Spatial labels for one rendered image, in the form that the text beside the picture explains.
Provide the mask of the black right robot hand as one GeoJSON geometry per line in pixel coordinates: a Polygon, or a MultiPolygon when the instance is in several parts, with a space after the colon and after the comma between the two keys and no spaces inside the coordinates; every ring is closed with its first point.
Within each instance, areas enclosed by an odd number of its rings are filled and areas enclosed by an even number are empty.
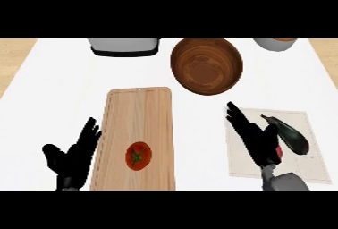
{"type": "Polygon", "coordinates": [[[251,123],[233,102],[227,103],[227,116],[232,127],[244,141],[250,156],[260,167],[278,165],[282,160],[278,154],[278,127],[270,124],[264,130],[251,123]]]}

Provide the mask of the dark purple eggplant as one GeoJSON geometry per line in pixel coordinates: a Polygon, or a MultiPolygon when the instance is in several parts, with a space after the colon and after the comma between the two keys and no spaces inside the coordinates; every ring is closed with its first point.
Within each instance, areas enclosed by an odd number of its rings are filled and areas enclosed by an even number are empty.
{"type": "Polygon", "coordinates": [[[273,124],[278,127],[278,135],[281,136],[289,150],[297,155],[306,155],[309,152],[309,142],[301,132],[276,117],[261,115],[261,118],[269,124],[273,124]]]}

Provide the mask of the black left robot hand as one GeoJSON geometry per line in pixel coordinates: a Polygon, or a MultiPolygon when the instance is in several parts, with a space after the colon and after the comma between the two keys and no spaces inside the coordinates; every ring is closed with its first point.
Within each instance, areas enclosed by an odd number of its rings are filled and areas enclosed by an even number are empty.
{"type": "Polygon", "coordinates": [[[53,144],[43,146],[47,167],[56,173],[56,189],[77,188],[86,184],[95,150],[102,136],[99,125],[93,117],[81,129],[77,143],[71,145],[68,152],[64,152],[53,144]]]}

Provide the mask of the brown wooden bowl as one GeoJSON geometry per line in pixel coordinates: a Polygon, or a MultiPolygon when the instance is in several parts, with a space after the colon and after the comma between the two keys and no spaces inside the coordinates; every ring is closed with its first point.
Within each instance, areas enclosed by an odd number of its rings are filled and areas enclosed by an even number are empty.
{"type": "Polygon", "coordinates": [[[225,38],[185,38],[170,55],[170,69],[177,82],[198,95],[227,91],[244,73],[244,59],[225,38]]]}

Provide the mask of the grey appliance with black base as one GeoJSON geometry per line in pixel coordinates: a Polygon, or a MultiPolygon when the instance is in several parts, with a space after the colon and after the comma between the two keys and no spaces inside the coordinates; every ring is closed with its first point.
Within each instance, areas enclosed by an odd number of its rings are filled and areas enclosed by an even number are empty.
{"type": "Polygon", "coordinates": [[[151,56],[158,52],[158,38],[90,38],[96,55],[112,57],[151,56]]]}

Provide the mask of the grey pot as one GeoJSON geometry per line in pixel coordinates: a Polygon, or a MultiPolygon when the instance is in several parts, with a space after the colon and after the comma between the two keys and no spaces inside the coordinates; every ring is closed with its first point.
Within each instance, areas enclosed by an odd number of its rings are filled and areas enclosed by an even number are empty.
{"type": "Polygon", "coordinates": [[[254,41],[269,51],[281,52],[291,48],[295,38],[256,38],[254,41]]]}

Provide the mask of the red tomato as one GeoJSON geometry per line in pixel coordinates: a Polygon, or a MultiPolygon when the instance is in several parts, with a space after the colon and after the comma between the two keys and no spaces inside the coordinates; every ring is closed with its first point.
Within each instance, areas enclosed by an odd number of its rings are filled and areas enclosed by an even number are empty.
{"type": "Polygon", "coordinates": [[[142,141],[135,142],[130,145],[126,153],[127,167],[133,171],[140,171],[151,163],[151,159],[152,159],[152,150],[149,146],[142,141]]]}

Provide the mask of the pale wooden cutting board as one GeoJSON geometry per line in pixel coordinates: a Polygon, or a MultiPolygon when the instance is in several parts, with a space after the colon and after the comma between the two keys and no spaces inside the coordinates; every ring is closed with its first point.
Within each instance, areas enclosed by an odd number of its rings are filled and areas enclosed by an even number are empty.
{"type": "Polygon", "coordinates": [[[167,87],[114,89],[106,95],[102,136],[98,144],[90,189],[173,190],[174,147],[171,91],[167,87]],[[127,166],[127,153],[151,149],[145,168],[127,166]]]}

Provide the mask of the beige placemat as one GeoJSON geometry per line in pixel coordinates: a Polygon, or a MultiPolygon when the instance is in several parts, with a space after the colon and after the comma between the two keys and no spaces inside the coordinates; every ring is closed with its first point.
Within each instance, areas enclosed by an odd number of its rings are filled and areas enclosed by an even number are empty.
{"type": "MultiPolygon", "coordinates": [[[[316,135],[307,119],[307,113],[254,108],[241,108],[241,110],[247,119],[254,122],[261,129],[266,129],[269,125],[263,115],[267,117],[273,116],[289,124],[307,139],[309,152],[304,155],[297,155],[285,145],[284,141],[279,140],[282,148],[282,163],[273,171],[275,175],[295,173],[303,178],[304,182],[331,184],[332,180],[322,159],[316,135]]],[[[226,138],[230,175],[247,178],[260,178],[260,168],[248,154],[242,139],[232,128],[230,123],[226,123],[226,138]]]]}

